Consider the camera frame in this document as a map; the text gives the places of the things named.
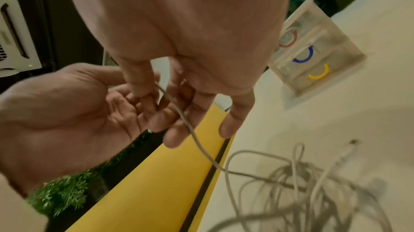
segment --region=ventilation grille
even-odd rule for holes
[[[3,47],[0,45],[0,61],[3,61],[7,58],[7,54],[4,51]]]

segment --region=green plant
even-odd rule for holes
[[[38,212],[49,217],[61,214],[68,207],[82,208],[86,201],[88,183],[113,168],[137,145],[149,137],[143,132],[132,144],[114,158],[99,166],[72,176],[55,179],[29,194],[27,202]]]

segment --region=white table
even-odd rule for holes
[[[374,190],[394,231],[414,227],[414,0],[356,0],[334,22],[367,54],[365,62],[302,98],[267,71],[255,87],[256,104],[230,154],[242,149],[290,157],[298,141],[304,160],[327,167],[339,148],[360,139],[341,174]],[[274,161],[248,155],[232,170],[266,175]],[[231,177],[237,194],[247,180]],[[257,186],[243,193],[246,208]],[[235,216],[221,174],[198,231]],[[224,231],[242,231],[240,225]],[[353,231],[380,231],[360,228]]]

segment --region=white appliance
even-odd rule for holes
[[[0,78],[42,67],[17,0],[0,0]]]

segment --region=yellow panel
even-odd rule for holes
[[[224,142],[218,128],[225,116],[213,105],[196,129],[213,158]],[[210,167],[191,137],[176,149],[161,145],[67,231],[177,232]]]
[[[220,166],[224,165],[227,155],[229,154],[230,147],[232,146],[234,136],[230,139],[229,144],[224,151],[223,158],[220,160]],[[216,170],[213,178],[211,179],[210,185],[207,188],[206,194],[204,194],[203,200],[201,201],[200,206],[198,207],[197,213],[193,218],[193,222],[188,229],[188,232],[197,232],[198,226],[200,225],[201,219],[203,218],[204,212],[206,211],[208,201],[210,200],[211,194],[213,193],[214,187],[216,186],[217,180],[220,176],[220,171]]]

